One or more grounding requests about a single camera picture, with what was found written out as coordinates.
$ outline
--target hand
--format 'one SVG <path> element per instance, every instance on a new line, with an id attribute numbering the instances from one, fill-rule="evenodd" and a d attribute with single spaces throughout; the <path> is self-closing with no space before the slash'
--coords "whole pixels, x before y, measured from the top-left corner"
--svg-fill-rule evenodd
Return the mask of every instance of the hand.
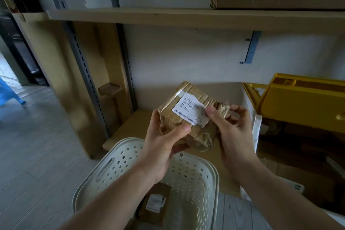
<path id="1" fill-rule="evenodd" d="M 206 108 L 207 115 L 220 130 L 223 164 L 239 181 L 241 171 L 248 163 L 258 161 L 258 158 L 254 151 L 252 122 L 248 110 L 237 105 L 231 105 L 230 110 L 239 114 L 239 119 L 231 115 L 224 119 L 213 106 Z"/>
<path id="2" fill-rule="evenodd" d="M 152 113 L 144 146 L 138 160 L 138 165 L 144 169 L 148 177 L 152 178 L 153 184 L 162 180 L 168 170 L 171 157 L 189 148 L 187 144 L 174 144 L 188 135 L 190 125 L 182 124 L 168 134 L 162 135 L 161 131 L 165 130 L 165 128 L 160 127 L 159 123 L 159 114 L 157 109 L 155 109 Z"/>

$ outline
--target lower wooden shelf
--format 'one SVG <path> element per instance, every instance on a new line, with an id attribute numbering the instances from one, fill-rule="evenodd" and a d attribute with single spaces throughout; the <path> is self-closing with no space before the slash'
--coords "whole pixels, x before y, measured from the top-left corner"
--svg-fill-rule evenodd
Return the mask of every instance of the lower wooden shelf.
<path id="1" fill-rule="evenodd" d="M 110 150 L 120 140 L 127 137 L 138 137 L 144 139 L 146 131 L 150 123 L 151 111 L 138 109 L 131 115 L 129 119 L 112 135 L 112 137 L 103 144 L 105 150 Z M 226 171 L 220 157 L 220 148 L 218 141 L 212 145 L 212 149 L 206 152 L 198 152 L 195 149 L 186 150 L 187 153 L 204 158 L 211 162 L 219 173 L 219 191 L 240 197 L 240 189 L 238 183 Z"/>

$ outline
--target laundry basket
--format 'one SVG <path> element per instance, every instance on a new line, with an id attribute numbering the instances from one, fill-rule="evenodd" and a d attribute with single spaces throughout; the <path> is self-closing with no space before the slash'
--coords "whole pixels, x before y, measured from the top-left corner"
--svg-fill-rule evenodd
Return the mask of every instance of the laundry basket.
<path id="1" fill-rule="evenodd" d="M 144 140 L 119 141 L 76 190 L 72 206 L 79 211 L 136 162 Z M 171 187 L 163 229 L 208 230 L 215 226 L 219 175 L 208 161 L 185 152 L 175 154 L 161 181 Z"/>

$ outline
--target upper wooden shelf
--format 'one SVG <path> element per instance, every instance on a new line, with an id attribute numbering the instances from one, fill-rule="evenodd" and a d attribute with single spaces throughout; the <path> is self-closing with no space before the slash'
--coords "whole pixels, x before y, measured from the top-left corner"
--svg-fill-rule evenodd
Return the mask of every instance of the upper wooden shelf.
<path id="1" fill-rule="evenodd" d="M 50 19 L 156 26 L 261 30 L 302 34 L 345 33 L 345 12 L 105 8 L 50 10 Z"/>

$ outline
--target forearm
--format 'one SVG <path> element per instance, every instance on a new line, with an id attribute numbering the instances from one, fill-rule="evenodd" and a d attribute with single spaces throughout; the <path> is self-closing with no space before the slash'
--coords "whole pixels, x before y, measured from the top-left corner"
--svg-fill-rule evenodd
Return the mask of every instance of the forearm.
<path id="1" fill-rule="evenodd" d="M 76 213 L 60 230 L 122 230 L 152 186 L 153 181 L 137 164 Z"/>
<path id="2" fill-rule="evenodd" d="M 258 159 L 242 168 L 241 186 L 274 230 L 344 229 Z"/>

